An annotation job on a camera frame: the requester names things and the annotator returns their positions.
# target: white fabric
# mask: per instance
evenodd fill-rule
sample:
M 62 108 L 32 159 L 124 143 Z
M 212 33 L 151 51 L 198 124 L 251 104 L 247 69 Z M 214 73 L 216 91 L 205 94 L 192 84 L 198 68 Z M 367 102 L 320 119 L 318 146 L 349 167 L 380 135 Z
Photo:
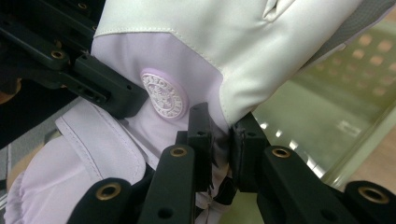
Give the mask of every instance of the white fabric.
M 92 180 L 115 177 L 131 184 L 142 179 L 146 163 L 136 144 L 103 109 L 83 100 L 56 121 Z
M 98 36 L 92 44 L 92 55 L 145 89 L 147 85 L 141 77 L 147 71 L 161 77 L 160 80 L 165 81 L 163 86 L 174 86 L 179 90 L 178 94 L 186 94 L 181 97 L 186 102 L 182 104 L 184 106 L 208 103 L 209 114 L 214 121 L 210 127 L 213 136 L 212 150 L 218 165 L 212 169 L 215 187 L 211 191 L 216 196 L 218 186 L 229 168 L 228 125 L 219 105 L 222 74 L 199 54 L 167 33 Z M 160 92 L 163 103 L 172 102 L 166 97 L 167 88 L 161 88 Z M 188 130 L 190 109 L 184 107 L 182 110 L 187 111 L 180 117 L 166 118 L 156 108 L 156 101 L 159 99 L 160 97 L 151 94 L 134 117 L 122 121 L 131 138 L 148 155 L 149 160 L 146 162 L 154 169 L 156 163 L 153 163 L 158 162 L 163 150 L 175 143 L 177 131 Z M 198 206 L 207 208 L 210 203 L 207 194 L 197 194 Z
M 232 125 L 296 73 L 360 2 L 278 0 L 268 10 L 274 1 L 109 0 L 96 36 L 171 33 L 223 74 L 220 104 Z
M 123 128 L 83 100 L 57 120 L 63 136 L 47 143 L 8 194 L 6 223 L 66 223 L 85 192 L 115 177 L 134 184 L 146 164 Z
M 195 223 L 219 223 L 221 216 L 230 210 L 230 206 L 212 202 L 196 219 Z

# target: wooden floor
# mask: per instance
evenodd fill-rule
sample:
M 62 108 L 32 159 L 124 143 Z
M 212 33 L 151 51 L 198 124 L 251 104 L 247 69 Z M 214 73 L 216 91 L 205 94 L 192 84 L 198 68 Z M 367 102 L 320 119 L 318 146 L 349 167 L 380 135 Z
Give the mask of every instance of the wooden floor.
M 350 177 L 353 180 L 368 180 L 396 194 L 396 126 Z

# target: screw hole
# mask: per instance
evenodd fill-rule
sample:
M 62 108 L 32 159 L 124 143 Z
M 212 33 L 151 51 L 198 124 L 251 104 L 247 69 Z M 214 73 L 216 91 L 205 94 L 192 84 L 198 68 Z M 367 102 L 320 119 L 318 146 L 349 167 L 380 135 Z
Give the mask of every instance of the screw hole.
M 389 203 L 389 197 L 379 189 L 360 187 L 358 192 L 363 198 L 372 203 Z
M 64 58 L 64 54 L 58 50 L 53 50 L 50 53 L 50 56 L 52 56 L 52 58 L 54 58 L 54 59 L 63 59 Z
M 115 198 L 121 192 L 121 185 L 117 182 L 109 183 L 96 191 L 96 198 L 101 201 L 107 201 Z
M 171 155 L 173 157 L 182 157 L 187 155 L 187 150 L 182 147 L 175 147 L 171 149 Z
M 290 156 L 290 153 L 283 148 L 273 149 L 272 152 L 276 157 L 279 158 L 288 158 Z
M 206 133 L 205 133 L 205 132 L 202 132 L 202 131 L 199 131 L 197 134 L 198 134 L 199 136 L 204 136 Z
M 78 7 L 84 10 L 88 8 L 88 6 L 85 3 L 78 3 Z
M 168 219 L 173 216 L 172 208 L 162 208 L 158 211 L 158 217 L 162 219 Z

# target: gray fabric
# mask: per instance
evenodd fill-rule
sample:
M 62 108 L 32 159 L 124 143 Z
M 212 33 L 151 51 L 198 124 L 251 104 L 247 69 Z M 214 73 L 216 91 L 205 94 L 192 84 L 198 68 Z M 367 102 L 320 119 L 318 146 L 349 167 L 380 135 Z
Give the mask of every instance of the gray fabric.
M 7 160 L 7 147 L 5 147 L 0 149 L 0 179 L 5 179 L 7 176 Z
M 363 0 L 356 11 L 340 26 L 334 35 L 303 66 L 313 63 L 330 50 L 347 42 L 356 34 L 366 30 L 376 21 L 382 19 L 396 4 L 396 0 Z

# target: glass panel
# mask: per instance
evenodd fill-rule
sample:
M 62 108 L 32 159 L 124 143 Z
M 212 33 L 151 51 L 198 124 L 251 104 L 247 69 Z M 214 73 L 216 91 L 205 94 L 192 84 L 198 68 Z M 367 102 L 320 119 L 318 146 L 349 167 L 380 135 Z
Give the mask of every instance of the glass panel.
M 254 115 L 273 145 L 295 149 L 331 184 L 395 106 L 395 67 L 396 26 L 383 21 L 288 81 Z

